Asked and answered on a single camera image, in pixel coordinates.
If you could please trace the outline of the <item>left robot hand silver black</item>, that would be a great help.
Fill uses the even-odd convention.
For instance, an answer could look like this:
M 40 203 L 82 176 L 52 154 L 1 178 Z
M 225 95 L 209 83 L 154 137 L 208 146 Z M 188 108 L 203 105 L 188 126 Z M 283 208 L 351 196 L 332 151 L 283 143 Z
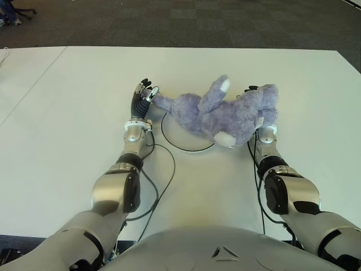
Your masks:
M 131 118 L 144 119 L 150 104 L 159 92 L 159 87 L 151 86 L 152 82 L 145 78 L 135 88 L 131 101 Z

